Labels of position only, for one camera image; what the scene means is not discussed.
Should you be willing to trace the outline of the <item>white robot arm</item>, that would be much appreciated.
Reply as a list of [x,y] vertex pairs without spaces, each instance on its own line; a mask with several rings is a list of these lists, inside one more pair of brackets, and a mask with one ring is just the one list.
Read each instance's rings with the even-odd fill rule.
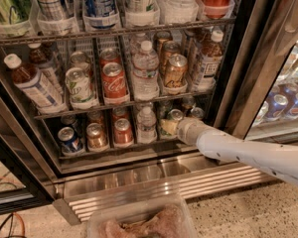
[[167,131],[205,157],[239,161],[270,176],[298,186],[298,146],[242,140],[196,118],[165,120]]

